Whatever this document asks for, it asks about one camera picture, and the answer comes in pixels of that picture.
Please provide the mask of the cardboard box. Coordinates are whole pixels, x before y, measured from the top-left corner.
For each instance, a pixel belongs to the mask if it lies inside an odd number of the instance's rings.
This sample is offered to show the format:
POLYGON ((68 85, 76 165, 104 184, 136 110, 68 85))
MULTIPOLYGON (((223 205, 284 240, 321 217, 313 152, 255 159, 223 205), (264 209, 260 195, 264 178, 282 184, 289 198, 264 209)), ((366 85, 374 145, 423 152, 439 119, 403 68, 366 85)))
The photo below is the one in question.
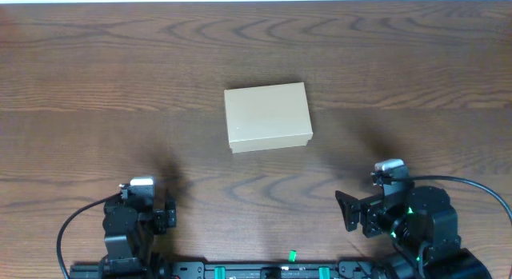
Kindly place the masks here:
POLYGON ((305 146, 313 137, 302 82, 225 90, 224 99, 233 153, 305 146))

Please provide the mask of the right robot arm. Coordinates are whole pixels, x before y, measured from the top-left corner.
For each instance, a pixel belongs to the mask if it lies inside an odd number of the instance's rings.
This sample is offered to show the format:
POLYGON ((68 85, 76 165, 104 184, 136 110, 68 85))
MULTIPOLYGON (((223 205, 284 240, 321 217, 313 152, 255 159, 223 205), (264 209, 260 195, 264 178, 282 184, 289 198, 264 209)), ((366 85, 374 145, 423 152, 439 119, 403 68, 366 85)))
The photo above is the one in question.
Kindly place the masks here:
POLYGON ((335 193, 347 231, 390 237, 395 253, 373 263, 371 278, 486 279, 490 272, 462 248, 458 215, 443 189, 413 183, 384 185, 381 195, 357 199, 335 193))

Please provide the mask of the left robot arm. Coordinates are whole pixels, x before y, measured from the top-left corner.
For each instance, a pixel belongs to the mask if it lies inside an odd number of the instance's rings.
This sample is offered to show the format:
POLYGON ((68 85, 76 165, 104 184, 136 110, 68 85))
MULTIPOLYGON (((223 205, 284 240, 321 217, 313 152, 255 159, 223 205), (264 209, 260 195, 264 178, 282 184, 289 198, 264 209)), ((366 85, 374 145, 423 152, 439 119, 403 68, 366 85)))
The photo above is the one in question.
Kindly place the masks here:
POLYGON ((107 255, 98 264, 100 278, 170 278, 172 267, 153 251, 154 238, 177 223, 176 202, 167 195, 162 209, 148 197, 106 201, 102 227, 107 255))

